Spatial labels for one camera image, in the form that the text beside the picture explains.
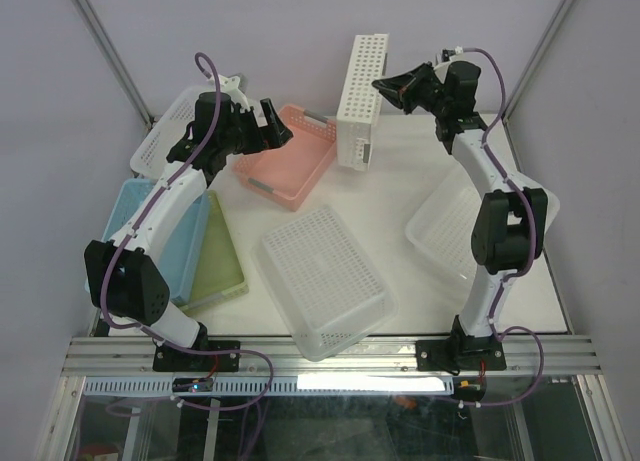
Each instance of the wall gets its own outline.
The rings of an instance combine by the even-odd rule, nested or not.
[[[0,0],[0,457],[32,460],[142,125],[69,0]]]
[[[559,0],[91,0],[153,114],[187,83],[206,51],[223,74],[249,77],[254,99],[335,114],[356,34],[390,33],[389,74],[477,45],[502,66],[508,88],[524,70]],[[475,57],[482,67],[487,65]],[[493,75],[480,110],[497,110]]]
[[[525,171],[560,198],[546,242],[640,459],[637,0],[579,0],[511,123]]]

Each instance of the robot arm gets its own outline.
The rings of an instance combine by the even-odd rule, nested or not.
[[[239,82],[238,76],[221,78],[216,129],[185,168],[206,139],[216,108],[214,92],[200,95],[195,120],[171,148],[162,176],[140,208],[106,243],[92,241],[84,255],[94,306],[101,307],[103,282],[116,258],[107,286],[109,313],[149,326],[164,339],[186,348],[206,346],[207,331],[169,301],[169,288],[156,267],[167,240],[189,206],[224,168],[228,155],[276,149],[293,136],[268,99],[260,102],[266,126],[258,126]]]
[[[437,366],[450,371],[475,369],[479,360],[500,349],[492,324],[515,281],[513,275],[529,261],[531,244],[535,242],[534,258],[542,253],[545,226],[553,220],[547,215],[549,199],[557,201],[537,182],[505,169],[485,144],[487,126],[475,111],[480,68],[455,60],[461,53],[461,49],[445,50],[444,63],[422,64],[403,75],[373,82],[405,114],[422,107],[435,116],[438,140],[464,167],[482,199],[470,240],[478,268],[469,298],[454,320],[451,336],[429,354]],[[533,239],[523,199],[533,213]]]

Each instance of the white table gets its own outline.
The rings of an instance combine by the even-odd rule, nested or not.
[[[431,116],[381,116],[377,133],[367,173],[342,168],[334,162],[295,213],[242,187],[229,167],[218,175],[211,188],[218,192],[225,210],[249,293],[192,314],[207,326],[210,334],[289,334],[256,269],[253,250],[268,230],[325,204],[338,212],[362,244],[398,303],[398,314],[377,333],[449,331],[468,293],[451,289],[431,275],[428,264],[406,239],[404,229],[456,161],[437,140]],[[513,162],[501,126],[492,132],[490,143]],[[513,324],[539,332],[566,331],[543,258],[516,282],[508,298],[498,326],[504,329]]]

